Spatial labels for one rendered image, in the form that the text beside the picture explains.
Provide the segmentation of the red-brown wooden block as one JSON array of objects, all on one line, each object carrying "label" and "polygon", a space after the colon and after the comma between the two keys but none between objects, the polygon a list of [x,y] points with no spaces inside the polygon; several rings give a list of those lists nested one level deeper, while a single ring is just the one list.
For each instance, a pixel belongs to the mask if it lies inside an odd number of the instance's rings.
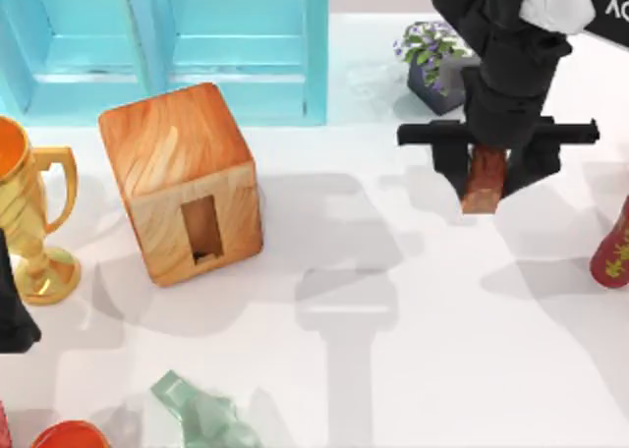
[{"label": "red-brown wooden block", "polygon": [[506,171],[504,149],[476,145],[461,200],[462,211],[465,214],[494,214],[502,198]]}]

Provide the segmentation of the potted plant with purple flowers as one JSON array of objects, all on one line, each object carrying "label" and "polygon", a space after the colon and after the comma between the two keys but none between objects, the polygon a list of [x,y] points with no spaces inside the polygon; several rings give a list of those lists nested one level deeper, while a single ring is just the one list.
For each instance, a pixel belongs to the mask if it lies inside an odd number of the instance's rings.
[{"label": "potted plant with purple flowers", "polygon": [[415,22],[393,45],[408,65],[407,87],[437,116],[465,101],[461,72],[477,67],[480,58],[446,22]]}]

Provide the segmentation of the red bottle with yellow print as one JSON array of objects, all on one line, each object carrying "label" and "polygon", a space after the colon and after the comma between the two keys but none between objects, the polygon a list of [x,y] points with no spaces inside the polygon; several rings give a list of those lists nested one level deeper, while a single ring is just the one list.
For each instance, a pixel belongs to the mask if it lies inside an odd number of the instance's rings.
[{"label": "red bottle with yellow print", "polygon": [[592,277],[602,286],[617,289],[629,284],[629,219],[621,214],[590,261]]}]

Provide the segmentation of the light blue rack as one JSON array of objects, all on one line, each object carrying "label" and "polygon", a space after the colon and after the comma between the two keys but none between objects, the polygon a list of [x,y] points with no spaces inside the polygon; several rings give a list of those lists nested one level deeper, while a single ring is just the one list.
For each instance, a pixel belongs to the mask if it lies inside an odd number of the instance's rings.
[{"label": "light blue rack", "polygon": [[211,82],[244,125],[321,125],[328,15],[328,0],[0,0],[0,114],[92,126]]}]

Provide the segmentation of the wooden box with slot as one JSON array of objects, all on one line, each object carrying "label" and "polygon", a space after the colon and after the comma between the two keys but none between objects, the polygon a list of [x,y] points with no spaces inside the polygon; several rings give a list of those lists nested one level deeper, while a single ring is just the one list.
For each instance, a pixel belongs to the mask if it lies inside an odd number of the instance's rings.
[{"label": "wooden box with slot", "polygon": [[153,283],[261,251],[255,161],[215,84],[110,109],[99,129]]}]

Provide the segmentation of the green glass bottle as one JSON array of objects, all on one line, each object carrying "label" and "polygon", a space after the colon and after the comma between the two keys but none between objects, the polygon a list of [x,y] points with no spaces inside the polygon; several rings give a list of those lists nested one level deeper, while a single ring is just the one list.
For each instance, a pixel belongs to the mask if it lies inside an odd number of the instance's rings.
[{"label": "green glass bottle", "polygon": [[167,371],[150,391],[181,429],[182,448],[263,448],[256,431],[239,418],[233,401],[211,395]]}]

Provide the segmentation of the gold trophy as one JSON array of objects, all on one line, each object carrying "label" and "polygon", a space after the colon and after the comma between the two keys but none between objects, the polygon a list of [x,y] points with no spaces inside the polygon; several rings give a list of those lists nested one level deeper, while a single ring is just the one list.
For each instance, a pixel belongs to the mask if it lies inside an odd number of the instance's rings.
[{"label": "gold trophy", "polygon": [[[64,171],[66,202],[60,215],[49,221],[41,173],[54,164]],[[0,228],[9,252],[21,258],[14,276],[29,305],[55,305],[80,282],[79,261],[62,248],[44,244],[69,218],[77,192],[77,165],[69,147],[33,147],[19,123],[0,116]]]}]

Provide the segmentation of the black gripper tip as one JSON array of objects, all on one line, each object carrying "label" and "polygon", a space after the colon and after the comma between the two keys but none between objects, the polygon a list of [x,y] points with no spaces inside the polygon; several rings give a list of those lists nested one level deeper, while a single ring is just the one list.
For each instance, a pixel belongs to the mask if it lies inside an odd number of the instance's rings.
[{"label": "black gripper tip", "polygon": [[4,230],[0,228],[0,354],[23,354],[41,339],[16,286]]}]

